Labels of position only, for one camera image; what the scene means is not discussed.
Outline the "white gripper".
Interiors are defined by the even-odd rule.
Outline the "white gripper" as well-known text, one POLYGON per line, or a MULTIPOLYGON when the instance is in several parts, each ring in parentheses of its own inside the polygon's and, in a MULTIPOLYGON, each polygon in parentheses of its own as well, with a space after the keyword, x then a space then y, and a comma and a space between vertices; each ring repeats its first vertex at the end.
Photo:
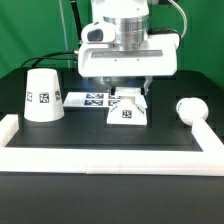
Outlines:
MULTIPOLYGON (((146 96, 152 76, 171 76, 177 71, 177 33, 153 33, 143 41, 130 40, 135 32, 116 33, 115 26, 106 22, 87 25, 81 34, 78 70, 83 77, 144 76, 146 96)), ((116 92, 115 79, 109 78, 110 95, 116 92)))

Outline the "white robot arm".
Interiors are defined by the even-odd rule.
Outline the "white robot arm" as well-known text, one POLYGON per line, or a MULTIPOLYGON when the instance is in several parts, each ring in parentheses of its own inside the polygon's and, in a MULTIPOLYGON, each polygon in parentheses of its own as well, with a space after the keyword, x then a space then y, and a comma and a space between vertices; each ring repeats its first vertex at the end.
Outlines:
POLYGON ((146 94, 154 76, 177 71, 176 51, 181 36, 148 27, 150 0, 91 0, 93 22, 81 33, 78 71, 99 78, 115 94, 119 82, 143 77, 140 94, 146 94))

